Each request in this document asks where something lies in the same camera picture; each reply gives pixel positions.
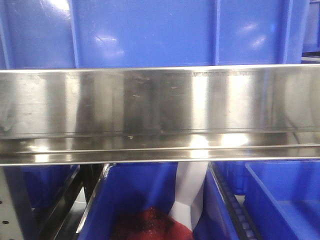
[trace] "metal shelving rack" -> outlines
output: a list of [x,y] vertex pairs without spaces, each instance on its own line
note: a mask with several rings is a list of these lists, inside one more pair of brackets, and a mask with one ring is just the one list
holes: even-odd
[[316,64],[2,70],[0,232],[37,234],[11,166],[318,158],[319,92]]

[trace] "metal rail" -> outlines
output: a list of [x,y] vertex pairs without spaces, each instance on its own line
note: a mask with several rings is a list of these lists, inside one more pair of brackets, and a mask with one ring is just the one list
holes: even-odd
[[320,157],[317,64],[0,71],[0,165]]

